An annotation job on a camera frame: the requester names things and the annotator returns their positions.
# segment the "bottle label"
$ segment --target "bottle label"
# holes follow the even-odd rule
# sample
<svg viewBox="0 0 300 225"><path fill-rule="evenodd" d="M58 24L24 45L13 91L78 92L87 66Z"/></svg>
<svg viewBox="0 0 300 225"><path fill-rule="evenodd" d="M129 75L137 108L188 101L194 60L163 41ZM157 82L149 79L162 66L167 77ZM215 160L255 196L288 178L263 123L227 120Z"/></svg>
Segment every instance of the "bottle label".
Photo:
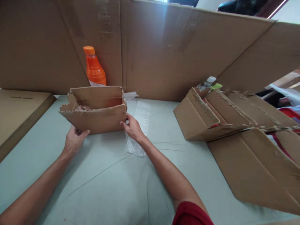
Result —
<svg viewBox="0 0 300 225"><path fill-rule="evenodd" d="M89 81L89 82L90 82L91 87L105 87L104 84L97 84L97 83L94 83L92 81Z"/></svg>

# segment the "hand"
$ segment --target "hand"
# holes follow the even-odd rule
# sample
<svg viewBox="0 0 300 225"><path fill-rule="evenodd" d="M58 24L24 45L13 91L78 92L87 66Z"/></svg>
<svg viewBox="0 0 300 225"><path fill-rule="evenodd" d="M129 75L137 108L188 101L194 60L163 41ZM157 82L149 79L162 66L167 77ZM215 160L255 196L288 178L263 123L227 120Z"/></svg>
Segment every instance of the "hand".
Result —
<svg viewBox="0 0 300 225"><path fill-rule="evenodd" d="M61 156L70 157L76 155L80 149L83 140L88 136L89 133L90 130L86 130L83 131L80 135L78 135L76 127L72 125L70 131L67 134L65 147L61 153Z"/></svg>
<svg viewBox="0 0 300 225"><path fill-rule="evenodd" d="M127 113L127 118L129 124L127 125L125 122L120 121L120 125L124 127L124 130L132 139L140 143L142 140L146 138L143 131L141 130L140 124L132 115L128 113Z"/></svg>

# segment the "white table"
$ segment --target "white table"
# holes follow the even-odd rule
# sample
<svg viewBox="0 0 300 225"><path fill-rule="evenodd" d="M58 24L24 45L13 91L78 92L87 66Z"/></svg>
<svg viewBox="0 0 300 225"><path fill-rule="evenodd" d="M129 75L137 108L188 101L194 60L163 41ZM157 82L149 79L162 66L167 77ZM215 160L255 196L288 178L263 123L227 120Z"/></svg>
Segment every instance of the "white table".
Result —
<svg viewBox="0 0 300 225"><path fill-rule="evenodd" d="M184 139L173 109L178 102L139 99L151 105L148 137L187 177L215 225L250 225L297 216L235 199L204 142ZM0 163L0 213L61 153L70 123L60 96ZM134 114L137 100L128 102ZM172 201L150 160L125 152L124 131L88 136L52 195L38 224L171 224Z"/></svg>

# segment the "right hand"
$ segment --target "right hand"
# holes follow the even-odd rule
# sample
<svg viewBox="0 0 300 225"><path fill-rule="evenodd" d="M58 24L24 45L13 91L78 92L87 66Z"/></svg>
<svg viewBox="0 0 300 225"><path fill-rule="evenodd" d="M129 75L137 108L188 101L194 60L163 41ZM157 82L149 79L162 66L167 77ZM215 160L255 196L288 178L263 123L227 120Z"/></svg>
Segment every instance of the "right hand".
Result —
<svg viewBox="0 0 300 225"><path fill-rule="evenodd" d="M141 130L140 124L138 121L130 114L126 114L129 124L127 125L125 122L120 121L120 125L124 127L126 133L134 139L136 142L140 143L143 141L146 136L144 135L143 131Z"/></svg>

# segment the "red shirt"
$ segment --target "red shirt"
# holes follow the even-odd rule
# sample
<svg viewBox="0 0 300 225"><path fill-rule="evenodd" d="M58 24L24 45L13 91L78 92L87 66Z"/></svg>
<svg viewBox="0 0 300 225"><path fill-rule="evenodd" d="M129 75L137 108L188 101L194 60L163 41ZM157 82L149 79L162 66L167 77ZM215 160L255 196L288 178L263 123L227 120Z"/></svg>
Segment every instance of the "red shirt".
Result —
<svg viewBox="0 0 300 225"><path fill-rule="evenodd" d="M177 207L173 225L213 225L213 222L196 204L182 202Z"/></svg>

